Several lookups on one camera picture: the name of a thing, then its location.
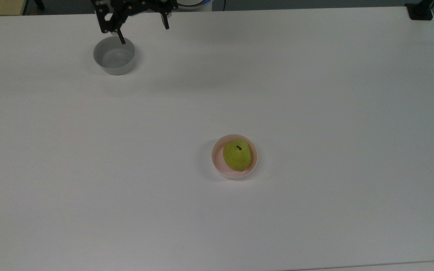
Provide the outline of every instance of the bowl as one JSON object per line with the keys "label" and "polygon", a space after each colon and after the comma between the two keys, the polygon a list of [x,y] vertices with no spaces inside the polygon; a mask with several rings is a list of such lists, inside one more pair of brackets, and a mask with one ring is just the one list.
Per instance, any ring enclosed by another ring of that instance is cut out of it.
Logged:
{"label": "bowl", "polygon": [[127,38],[125,44],[122,44],[117,36],[111,36],[95,46],[93,58],[105,72],[122,75],[135,66],[135,46]]}
{"label": "bowl", "polygon": [[[249,144],[252,159],[250,165],[244,170],[231,169],[227,165],[227,163],[225,163],[224,160],[224,147],[227,145],[227,143],[236,139],[241,139],[243,141],[246,141]],[[247,137],[244,137],[239,134],[229,134],[225,137],[222,137],[221,139],[217,140],[217,142],[214,145],[214,148],[212,149],[212,163],[214,163],[215,168],[217,168],[217,170],[222,175],[224,175],[229,179],[242,178],[248,175],[249,173],[251,173],[252,170],[255,168],[255,165],[257,164],[257,160],[258,160],[258,153],[255,145]]]}

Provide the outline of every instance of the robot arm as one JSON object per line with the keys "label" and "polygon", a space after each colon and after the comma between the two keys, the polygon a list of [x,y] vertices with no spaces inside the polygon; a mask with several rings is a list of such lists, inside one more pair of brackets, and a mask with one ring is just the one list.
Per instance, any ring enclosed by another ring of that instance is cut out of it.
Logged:
{"label": "robot arm", "polygon": [[[168,17],[172,10],[179,6],[176,0],[91,0],[92,5],[100,24],[102,33],[116,32],[122,44],[125,44],[124,37],[120,28],[126,21],[127,17],[139,14],[146,10],[153,10],[160,13],[165,29],[169,29]],[[105,16],[110,12],[110,6],[113,7],[113,15],[109,21]]]}

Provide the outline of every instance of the green pear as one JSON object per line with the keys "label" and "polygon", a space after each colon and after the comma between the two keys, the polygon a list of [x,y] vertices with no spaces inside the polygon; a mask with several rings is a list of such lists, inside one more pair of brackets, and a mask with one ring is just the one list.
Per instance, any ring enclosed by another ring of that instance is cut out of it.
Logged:
{"label": "green pear", "polygon": [[241,139],[232,140],[224,147],[224,161],[234,170],[245,170],[252,160],[249,144]]}

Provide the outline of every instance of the table surface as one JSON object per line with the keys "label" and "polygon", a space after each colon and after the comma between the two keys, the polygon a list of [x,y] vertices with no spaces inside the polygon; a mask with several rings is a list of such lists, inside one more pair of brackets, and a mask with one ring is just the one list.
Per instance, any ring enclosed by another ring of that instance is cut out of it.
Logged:
{"label": "table surface", "polygon": [[[0,270],[434,260],[434,20],[405,7],[0,17]],[[242,181],[213,144],[242,134]]]}
{"label": "table surface", "polygon": [[353,266],[332,269],[317,269],[317,271],[434,271],[434,262],[385,264],[372,266]]}

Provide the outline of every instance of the floor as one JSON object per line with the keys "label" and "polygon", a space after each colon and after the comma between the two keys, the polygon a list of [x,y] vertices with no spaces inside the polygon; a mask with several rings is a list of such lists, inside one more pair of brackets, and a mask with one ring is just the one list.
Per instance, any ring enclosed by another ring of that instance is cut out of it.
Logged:
{"label": "floor", "polygon": [[[270,10],[270,9],[308,9],[343,7],[384,7],[403,6],[405,3],[418,3],[419,0],[214,0],[212,10]],[[43,0],[46,8],[38,10],[34,0],[28,0],[24,15],[35,14],[92,14],[95,11],[90,0]]]}

